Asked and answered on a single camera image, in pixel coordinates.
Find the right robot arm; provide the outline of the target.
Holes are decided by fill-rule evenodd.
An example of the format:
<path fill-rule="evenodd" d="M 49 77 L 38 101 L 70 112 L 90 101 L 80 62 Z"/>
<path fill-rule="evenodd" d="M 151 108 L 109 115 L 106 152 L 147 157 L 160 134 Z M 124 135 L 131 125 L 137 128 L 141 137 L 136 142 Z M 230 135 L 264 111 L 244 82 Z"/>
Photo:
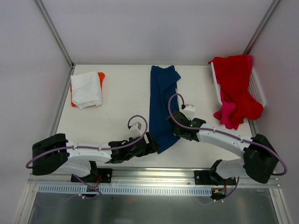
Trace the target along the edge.
<path fill-rule="evenodd" d="M 209 143 L 237 156 L 237 159 L 229 161 L 219 159 L 211 166 L 208 173 L 214 185 L 231 177 L 244 176 L 267 184 L 278 164 L 275 150 L 263 135 L 237 136 L 202 119 L 190 120 L 179 111 L 173 112 L 167 121 L 174 128 L 176 136 L 189 141 Z"/>

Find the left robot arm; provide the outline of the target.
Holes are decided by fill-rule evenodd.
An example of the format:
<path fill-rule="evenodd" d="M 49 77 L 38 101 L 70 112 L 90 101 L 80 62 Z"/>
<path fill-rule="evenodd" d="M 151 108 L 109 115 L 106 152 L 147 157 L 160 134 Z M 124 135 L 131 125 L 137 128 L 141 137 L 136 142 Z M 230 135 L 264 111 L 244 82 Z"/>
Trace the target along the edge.
<path fill-rule="evenodd" d="M 60 172 L 93 182 L 98 176 L 97 163 L 121 164 L 135 157 L 156 153 L 159 148 L 149 132 L 100 146 L 83 146 L 68 141 L 64 133 L 58 133 L 32 146 L 32 159 L 25 167 L 36 176 Z"/>

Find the navy blue t-shirt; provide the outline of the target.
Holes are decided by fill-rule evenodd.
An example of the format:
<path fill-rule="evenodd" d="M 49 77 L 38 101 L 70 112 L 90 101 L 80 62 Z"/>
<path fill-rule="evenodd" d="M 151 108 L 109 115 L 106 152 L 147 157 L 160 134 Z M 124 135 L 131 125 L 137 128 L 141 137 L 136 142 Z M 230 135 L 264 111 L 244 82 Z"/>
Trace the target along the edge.
<path fill-rule="evenodd" d="M 173 126 L 167 121 L 170 116 L 168 102 L 177 93 L 177 81 L 181 76 L 171 65 L 167 68 L 152 66 L 150 71 L 149 132 L 160 145 L 161 154 L 180 138 L 174 135 Z"/>

